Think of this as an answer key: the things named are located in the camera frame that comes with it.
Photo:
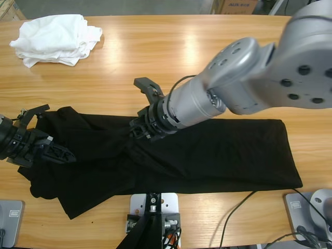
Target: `floor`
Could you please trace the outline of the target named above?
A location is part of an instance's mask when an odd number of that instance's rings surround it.
[[[48,15],[79,13],[83,16],[110,15],[187,15],[209,14],[213,0],[16,0],[28,19]],[[254,11],[267,15],[275,0],[260,0]],[[308,0],[287,0],[276,13],[279,16],[293,15],[305,6]]]

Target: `white towel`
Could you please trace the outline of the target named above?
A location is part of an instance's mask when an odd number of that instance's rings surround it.
[[[75,66],[100,41],[102,29],[88,26],[81,15],[56,15],[25,22],[17,40],[10,42],[28,68],[37,62]]]

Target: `black cloth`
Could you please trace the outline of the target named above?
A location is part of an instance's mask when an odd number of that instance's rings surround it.
[[[37,129],[77,162],[19,172],[34,197],[58,198],[70,219],[114,195],[302,187],[280,120],[212,119],[150,143],[129,136],[133,117],[46,112]]]

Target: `table surface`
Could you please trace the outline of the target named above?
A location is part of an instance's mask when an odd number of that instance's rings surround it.
[[[87,59],[75,67],[38,63],[26,68],[8,44],[22,22],[0,24],[0,113],[16,117],[21,108],[72,106],[87,114],[133,116],[148,104],[134,87],[149,77],[164,92],[182,76],[199,73],[229,43],[253,36],[261,45],[277,42],[288,17],[121,16],[88,17],[103,28]],[[332,111],[273,108],[250,116],[229,111],[219,118],[282,119],[303,181],[302,191],[331,188]],[[115,248],[125,236],[130,196],[115,196],[69,220],[57,199],[35,199],[17,167],[0,161],[0,198],[24,200],[17,246],[33,248]],[[224,245],[271,242],[289,233],[283,196],[291,190],[258,192],[230,219]],[[179,195],[183,248],[218,246],[225,216],[248,193]]]

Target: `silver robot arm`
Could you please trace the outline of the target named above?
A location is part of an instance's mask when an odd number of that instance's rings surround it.
[[[279,46],[261,47],[251,37],[235,41],[207,67],[171,94],[147,78],[134,83],[150,106],[131,122],[135,137],[158,139],[222,114],[270,107],[332,107],[332,1],[299,10]]]

